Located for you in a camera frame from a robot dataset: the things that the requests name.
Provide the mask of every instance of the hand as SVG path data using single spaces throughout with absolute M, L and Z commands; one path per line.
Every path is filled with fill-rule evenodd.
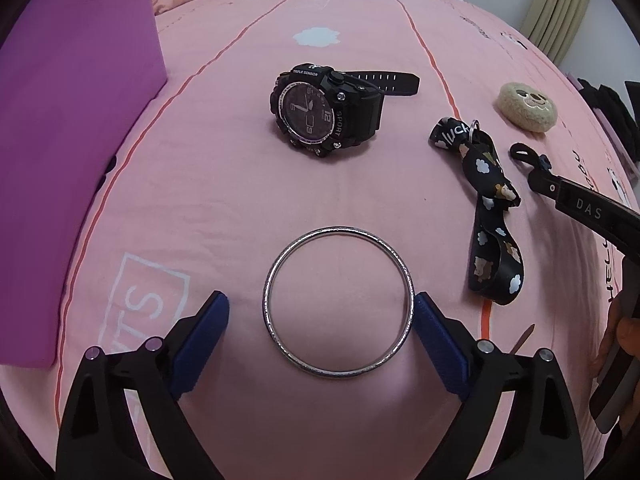
M 590 371 L 593 377 L 602 370 L 607 359 L 609 349 L 613 345 L 614 338 L 618 339 L 620 347 L 629 355 L 640 359 L 640 319 L 622 317 L 618 296 L 613 299 L 609 307 L 609 317 L 607 318 L 607 329 L 604 332 L 598 355 L 591 364 Z M 640 383 L 631 401 L 620 413 L 620 430 L 622 435 L 626 435 L 633 426 L 640 413 Z

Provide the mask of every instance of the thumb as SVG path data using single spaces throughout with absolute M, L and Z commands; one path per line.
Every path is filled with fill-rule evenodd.
M 623 317 L 618 323 L 616 336 L 626 353 L 640 359 L 640 319 Z

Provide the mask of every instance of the watch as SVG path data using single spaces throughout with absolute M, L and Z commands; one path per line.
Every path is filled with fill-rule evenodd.
M 385 95 L 415 95 L 419 84 L 404 72 L 338 72 L 305 63 L 277 78 L 271 112 L 291 144 L 322 157 L 370 139 Z

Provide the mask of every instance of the beige fluffy plush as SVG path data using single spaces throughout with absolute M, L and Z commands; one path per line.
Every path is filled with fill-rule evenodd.
M 502 85 L 496 105 L 508 120 L 529 132 L 547 132 L 558 120 L 554 102 L 523 83 Z

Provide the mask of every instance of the blue gripper pad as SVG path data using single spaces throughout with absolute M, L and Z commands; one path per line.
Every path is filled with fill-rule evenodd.
M 414 329 L 447 391 L 464 402 L 471 388 L 470 364 L 449 333 L 447 322 L 460 323 L 445 318 L 426 292 L 415 297 Z
M 169 384 L 169 391 L 175 400 L 194 389 L 228 321 L 229 300 L 220 293 L 175 355 Z

